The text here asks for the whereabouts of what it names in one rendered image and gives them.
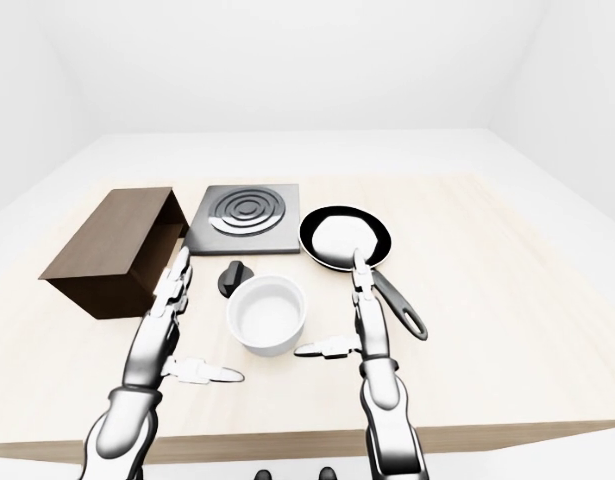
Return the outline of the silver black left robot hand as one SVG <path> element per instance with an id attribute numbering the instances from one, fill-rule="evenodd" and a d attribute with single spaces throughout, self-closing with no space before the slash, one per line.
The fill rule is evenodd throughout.
<path id="1" fill-rule="evenodd" d="M 154 303 L 140 322 L 123 371 L 124 387 L 157 390 L 168 376 L 200 385 L 245 380 L 237 370 L 210 365 L 199 358 L 174 356 L 180 338 L 179 317 L 188 306 L 192 277 L 190 251 L 183 247 L 173 264 L 162 271 L 154 289 Z"/>

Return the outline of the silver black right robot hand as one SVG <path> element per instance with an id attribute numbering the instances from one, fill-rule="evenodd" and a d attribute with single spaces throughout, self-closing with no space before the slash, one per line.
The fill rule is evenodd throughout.
<path id="1" fill-rule="evenodd" d="M 355 336 L 333 336 L 303 344 L 294 350 L 297 357 L 323 357 L 327 360 L 346 358 L 352 352 L 361 354 L 365 376 L 394 377 L 397 363 L 390 356 L 386 323 L 380 302 L 372 292 L 374 285 L 370 267 L 359 248 L 349 257 L 353 263 L 352 301 L 355 308 Z"/>

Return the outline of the brown wooden cabinet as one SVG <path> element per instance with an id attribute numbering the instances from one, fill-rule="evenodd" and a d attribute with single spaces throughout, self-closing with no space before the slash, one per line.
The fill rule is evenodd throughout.
<path id="1" fill-rule="evenodd" d="M 171 187 L 113 189 L 40 278 L 97 320 L 140 317 L 188 230 Z"/>

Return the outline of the white bowl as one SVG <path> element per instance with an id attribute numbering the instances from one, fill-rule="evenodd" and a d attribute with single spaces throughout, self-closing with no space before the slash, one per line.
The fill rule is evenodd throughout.
<path id="1" fill-rule="evenodd" d="M 306 317 L 303 290 L 281 275 L 246 280 L 226 304 L 231 335 L 250 353 L 267 358 L 288 353 L 297 345 Z"/>

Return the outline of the black frying pan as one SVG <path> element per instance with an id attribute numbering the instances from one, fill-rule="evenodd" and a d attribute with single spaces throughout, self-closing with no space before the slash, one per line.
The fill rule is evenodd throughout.
<path id="1" fill-rule="evenodd" d="M 396 318 L 414 337 L 428 339 L 428 329 L 413 306 L 377 270 L 389 255 L 389 230 L 372 213 L 348 205 L 328 205 L 309 212 L 298 229 L 303 250 L 319 264 L 335 271 L 350 272 L 354 258 L 369 268 L 374 286 Z"/>

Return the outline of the round black knob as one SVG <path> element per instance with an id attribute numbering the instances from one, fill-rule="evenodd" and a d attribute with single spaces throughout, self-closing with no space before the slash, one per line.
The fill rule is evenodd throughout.
<path id="1" fill-rule="evenodd" d="M 245 266 L 242 261 L 231 261 L 228 268 L 218 277 L 218 291 L 223 297 L 230 298 L 243 282 L 251 279 L 253 276 L 254 272 Z"/>

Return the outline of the flat dark stove plate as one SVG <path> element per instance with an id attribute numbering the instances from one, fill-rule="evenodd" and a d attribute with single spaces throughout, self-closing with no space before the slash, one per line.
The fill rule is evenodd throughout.
<path id="1" fill-rule="evenodd" d="M 210 185 L 183 245 L 197 256 L 297 254 L 297 184 Z"/>

